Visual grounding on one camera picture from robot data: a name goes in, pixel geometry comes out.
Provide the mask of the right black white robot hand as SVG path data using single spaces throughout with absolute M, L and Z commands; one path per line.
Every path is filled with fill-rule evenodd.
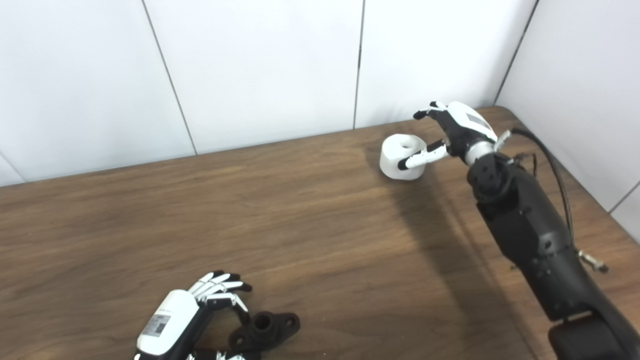
M 397 164 L 400 171 L 425 166 L 445 157 L 459 158 L 470 167 L 485 155 L 497 152 L 498 135 L 482 115 L 466 104 L 452 101 L 445 105 L 432 101 L 428 108 L 413 115 L 415 120 L 425 117 L 437 122 L 445 133 L 445 139 L 401 159 Z

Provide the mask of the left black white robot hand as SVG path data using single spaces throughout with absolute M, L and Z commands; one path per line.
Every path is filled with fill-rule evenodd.
M 138 335 L 133 360 L 196 360 L 195 349 L 215 312 L 232 309 L 240 323 L 250 321 L 238 292 L 253 287 L 237 273 L 218 269 L 201 276 L 189 289 L 174 289 Z

